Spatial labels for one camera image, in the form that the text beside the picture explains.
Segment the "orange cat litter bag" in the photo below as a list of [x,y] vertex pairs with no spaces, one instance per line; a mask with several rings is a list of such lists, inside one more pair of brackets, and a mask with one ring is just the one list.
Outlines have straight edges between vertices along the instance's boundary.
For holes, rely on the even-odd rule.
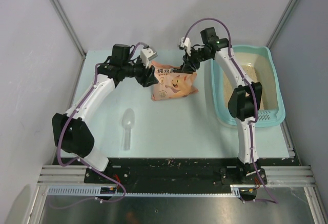
[[196,72],[182,73],[179,67],[163,65],[155,61],[152,61],[151,65],[155,68],[154,76],[158,80],[158,83],[152,86],[151,100],[181,98],[198,92],[193,85],[197,77]]

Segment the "clear plastic scoop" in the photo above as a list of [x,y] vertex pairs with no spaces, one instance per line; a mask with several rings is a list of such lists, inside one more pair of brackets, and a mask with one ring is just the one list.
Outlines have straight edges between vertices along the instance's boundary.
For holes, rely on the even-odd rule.
[[131,131],[135,124],[135,113],[133,109],[128,108],[124,112],[121,124],[124,129],[123,149],[128,151],[131,147]]

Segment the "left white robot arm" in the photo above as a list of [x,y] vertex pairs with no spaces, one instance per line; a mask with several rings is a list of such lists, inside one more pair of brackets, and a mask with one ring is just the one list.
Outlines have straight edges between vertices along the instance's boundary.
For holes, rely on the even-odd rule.
[[157,52],[142,43],[143,48],[136,60],[132,56],[136,50],[123,44],[115,44],[112,53],[103,63],[95,65],[95,74],[83,96],[65,113],[56,113],[52,118],[57,160],[61,166],[61,152],[65,151],[96,169],[95,176],[103,183],[113,178],[113,170],[108,167],[108,158],[96,147],[95,139],[88,128],[95,111],[104,99],[125,78],[134,78],[143,87],[158,83],[155,68],[150,64]]

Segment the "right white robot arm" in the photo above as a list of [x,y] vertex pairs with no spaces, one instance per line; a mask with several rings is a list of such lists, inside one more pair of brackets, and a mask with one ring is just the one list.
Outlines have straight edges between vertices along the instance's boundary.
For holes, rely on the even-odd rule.
[[219,38],[213,27],[201,32],[203,45],[195,49],[187,36],[180,39],[178,46],[185,51],[181,69],[183,72],[195,72],[201,62],[216,61],[227,76],[233,92],[228,101],[228,111],[235,119],[238,131],[239,152],[235,170],[237,179],[248,184],[260,171],[259,157],[256,151],[255,124],[262,97],[262,84],[253,82],[235,59],[230,37]]

